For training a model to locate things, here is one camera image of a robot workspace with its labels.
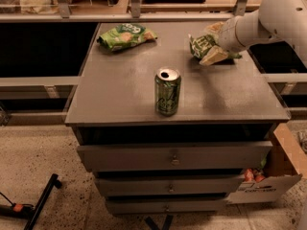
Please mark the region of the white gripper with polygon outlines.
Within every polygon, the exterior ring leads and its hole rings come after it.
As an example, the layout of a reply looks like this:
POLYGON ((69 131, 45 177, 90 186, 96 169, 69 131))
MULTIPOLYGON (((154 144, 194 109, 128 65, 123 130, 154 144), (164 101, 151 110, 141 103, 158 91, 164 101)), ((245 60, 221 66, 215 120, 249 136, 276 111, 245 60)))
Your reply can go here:
MULTIPOLYGON (((241 44, 236 36, 236 24, 238 18, 232 17, 224 22, 216 22, 205 28, 209 34, 218 34, 218 44, 229 52, 238 53, 241 50, 241 44)), ((200 65, 209 66, 216 62, 227 59, 228 52, 219 46, 213 46, 208 53, 201 59, 200 65)))

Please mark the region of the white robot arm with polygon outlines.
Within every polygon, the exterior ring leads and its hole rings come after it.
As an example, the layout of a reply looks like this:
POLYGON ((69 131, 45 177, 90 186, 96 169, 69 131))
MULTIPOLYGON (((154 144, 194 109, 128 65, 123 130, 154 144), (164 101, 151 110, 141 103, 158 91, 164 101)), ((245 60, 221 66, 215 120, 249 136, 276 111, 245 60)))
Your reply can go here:
POLYGON ((215 45, 201 57, 200 65, 240 58, 256 44, 284 41, 307 65, 307 5, 305 0, 262 0, 259 9, 236 15, 206 28, 215 45))

